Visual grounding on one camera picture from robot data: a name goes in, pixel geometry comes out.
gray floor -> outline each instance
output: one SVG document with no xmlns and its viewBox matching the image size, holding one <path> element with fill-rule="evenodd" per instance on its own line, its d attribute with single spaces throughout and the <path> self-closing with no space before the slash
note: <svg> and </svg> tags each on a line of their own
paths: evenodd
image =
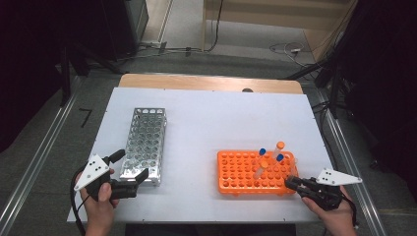
<svg viewBox="0 0 417 236">
<path fill-rule="evenodd" d="M 185 4 L 178 4 L 180 4 L 178 1 L 174 1 L 164 38 L 168 41 L 169 46 L 198 46 L 198 42 L 200 42 L 199 32 L 194 30 L 190 34 L 183 34 L 178 33 L 178 29 L 174 30 L 174 26 L 178 26 L 174 20 L 182 19 L 174 13 L 177 9 L 185 7 Z M 289 31 L 288 35 L 298 33 L 298 37 L 290 38 L 291 40 L 288 41 L 278 40 L 276 43 L 305 40 L 296 29 L 290 29 Z M 191 34 L 194 36 L 192 41 L 181 40 L 181 38 L 175 39 L 178 35 L 190 39 Z M 249 48 L 247 50 L 255 50 L 252 49 L 254 46 L 252 46 L 251 40 L 239 43 L 244 45 L 242 47 Z M 286 55 L 270 52 L 268 46 L 264 46 L 262 50 L 256 49 L 257 53 L 247 54 L 241 53 L 242 50 L 240 49 L 236 50 L 235 47 L 227 47 L 226 45 L 227 43 L 223 43 L 221 39 L 219 47 L 216 47 L 216 49 L 219 49 L 218 52 L 213 51 L 212 54 L 193 53 L 186 57 L 184 54 L 172 53 L 119 62 L 118 66 L 131 73 L 215 75 L 260 79 L 284 78 L 300 69 L 300 66 L 292 62 Z M 223 48 L 229 48 L 230 51 L 221 53 L 225 50 Z M 150 54 L 154 54 L 154 52 L 141 52 L 138 56 Z M 309 57 L 311 55 L 300 57 L 300 60 L 303 63 L 311 63 Z M 24 201 L 9 235 L 78 235 L 77 227 L 66 222 L 70 210 L 69 183 L 73 172 L 89 156 L 107 101 L 112 89 L 117 87 L 119 80 L 120 76 L 113 75 L 106 69 L 99 67 L 95 67 L 88 78 L 82 78 L 82 85 L 74 105 L 51 147 L 43 167 L 36 176 L 34 185 Z M 319 91 L 310 80 L 309 75 L 306 78 L 299 79 L 299 82 L 302 84 L 303 91 L 308 95 L 311 104 L 314 105 L 320 102 L 320 97 Z M 8 198 L 17 188 L 20 179 L 30 165 L 31 159 L 35 156 L 43 137 L 59 110 L 60 99 L 61 93 L 58 91 L 30 121 L 12 146 L 0 153 L 1 207 L 8 202 Z M 83 128 L 81 126 L 87 114 L 80 111 L 80 108 L 92 109 L 92 114 Z M 339 123 L 375 206 L 380 213 L 387 235 L 415 234 L 417 232 L 417 225 L 415 224 L 417 206 L 408 192 L 406 184 L 395 174 L 382 173 L 368 167 L 372 157 L 368 152 L 365 140 L 361 136 L 359 126 L 354 120 L 349 120 L 343 111 L 339 111 L 339 113 Z M 334 152 L 339 169 L 344 170 L 343 161 L 326 122 L 324 130 L 330 143 L 329 148 Z M 348 188 L 348 190 L 352 197 L 356 199 L 355 191 L 352 188 Z M 363 212 L 360 212 L 358 216 L 361 223 L 359 234 L 371 235 Z M 323 226 L 320 223 L 297 225 L 298 235 L 321 235 L 322 232 Z M 124 224 L 116 224 L 111 235 L 124 235 Z"/>
</svg>

finger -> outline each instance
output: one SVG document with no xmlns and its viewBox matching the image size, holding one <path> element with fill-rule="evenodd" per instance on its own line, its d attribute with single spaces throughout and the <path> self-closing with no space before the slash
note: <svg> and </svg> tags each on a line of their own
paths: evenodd
<svg viewBox="0 0 417 236">
<path fill-rule="evenodd" d="M 319 205 L 317 205 L 313 200 L 307 197 L 304 197 L 301 200 L 309 208 L 310 211 L 314 212 L 318 216 L 320 216 L 324 212 L 324 210 L 321 207 L 319 207 Z"/>
<path fill-rule="evenodd" d="M 76 183 L 79 181 L 79 179 L 80 179 L 80 177 L 81 177 L 81 175 L 83 174 L 83 172 L 80 172 L 78 175 L 77 175 L 77 178 L 76 178 Z M 89 194 L 87 193 L 87 190 L 86 190 L 86 188 L 82 188 L 81 190 L 80 190 L 80 194 L 81 194 L 81 199 L 82 200 L 84 200 Z"/>
<path fill-rule="evenodd" d="M 111 197 L 111 186 L 109 183 L 104 183 L 98 192 L 98 200 L 102 203 L 108 202 Z"/>
</svg>

cable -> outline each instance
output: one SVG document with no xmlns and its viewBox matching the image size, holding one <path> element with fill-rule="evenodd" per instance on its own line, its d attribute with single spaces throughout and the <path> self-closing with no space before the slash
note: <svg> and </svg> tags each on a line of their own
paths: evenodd
<svg viewBox="0 0 417 236">
<path fill-rule="evenodd" d="M 83 226 L 83 223 L 81 222 L 80 217 L 78 215 L 78 210 L 77 210 L 77 207 L 76 207 L 76 200 L 75 200 L 75 195 L 76 194 L 75 194 L 74 188 L 75 188 L 75 185 L 76 185 L 77 176 L 81 172 L 84 171 L 84 169 L 86 168 L 86 166 L 87 166 L 87 164 L 84 164 L 82 167 L 80 167 L 76 171 L 76 173 L 73 176 L 73 179 L 71 180 L 71 186 L 70 186 L 71 207 L 73 209 L 74 217 L 76 218 L 77 227 L 78 227 L 78 229 L 79 229 L 79 231 L 80 231 L 80 233 L 81 233 L 82 236 L 86 235 L 86 230 L 85 230 L 85 228 Z"/>
</svg>

floor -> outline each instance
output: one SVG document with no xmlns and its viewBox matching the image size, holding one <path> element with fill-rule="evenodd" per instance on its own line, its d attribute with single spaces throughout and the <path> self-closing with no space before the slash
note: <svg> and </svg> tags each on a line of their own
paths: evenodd
<svg viewBox="0 0 417 236">
<path fill-rule="evenodd" d="M 144 35 L 145 43 L 159 45 L 166 41 L 167 47 L 200 47 L 202 1 L 190 0 L 185 4 L 184 1 L 149 0 L 148 5 L 150 20 Z M 209 33 L 211 25 L 215 26 L 215 23 L 207 22 L 206 47 L 212 42 Z M 286 44 L 294 47 L 304 45 L 306 52 L 286 54 L 283 50 Z M 280 79 L 297 72 L 302 65 L 315 63 L 308 50 L 300 29 L 220 22 L 218 43 L 210 55 L 158 55 L 155 50 L 146 50 L 138 53 L 134 59 L 120 62 L 118 66 L 133 73 Z M 76 226 L 66 222 L 70 209 L 68 183 L 73 170 L 89 156 L 108 98 L 120 80 L 120 76 L 93 66 L 95 69 L 88 78 L 75 77 L 75 93 L 70 106 L 59 107 L 61 94 L 57 92 L 39 110 L 14 144 L 0 153 L 0 204 L 4 209 L 10 208 L 8 212 L 16 213 L 9 218 L 2 214 L 1 235 L 77 234 Z M 312 73 L 298 80 L 312 105 L 327 100 L 328 93 L 326 89 L 314 87 L 312 79 L 316 75 Z M 93 112 L 82 127 L 86 120 L 86 109 Z M 359 212 L 359 234 L 413 235 L 417 231 L 414 223 L 417 206 L 406 184 L 392 173 L 369 168 L 373 159 L 359 126 L 343 110 L 338 112 L 340 118 L 336 121 L 328 116 L 322 123 L 320 113 L 316 117 L 328 139 L 330 158 L 334 156 L 333 162 L 338 164 L 341 171 L 348 169 L 344 161 L 345 149 L 335 138 L 338 127 L 343 131 L 348 155 L 354 157 L 371 196 L 371 204 L 374 204 L 381 221 L 373 222 L 366 212 Z M 60 123 L 57 114 L 65 117 L 65 120 Z M 51 124 L 56 129 L 50 130 Z M 18 193 L 17 189 L 27 190 Z M 359 203 L 361 196 L 358 189 L 348 187 L 348 191 Z M 369 205 L 361 205 L 360 208 L 370 209 Z M 384 230 L 375 231 L 375 225 L 382 225 Z M 297 225 L 297 235 L 318 235 L 322 232 L 320 223 Z M 124 224 L 117 223 L 111 235 L 124 235 Z"/>
</svg>

orange cap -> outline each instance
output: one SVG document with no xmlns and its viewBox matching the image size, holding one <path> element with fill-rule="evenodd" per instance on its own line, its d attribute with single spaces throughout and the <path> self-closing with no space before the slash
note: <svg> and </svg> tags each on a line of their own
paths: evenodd
<svg viewBox="0 0 417 236">
<path fill-rule="evenodd" d="M 278 143 L 276 143 L 276 147 L 279 148 L 279 149 L 284 149 L 285 143 L 284 142 L 278 142 Z"/>
</svg>

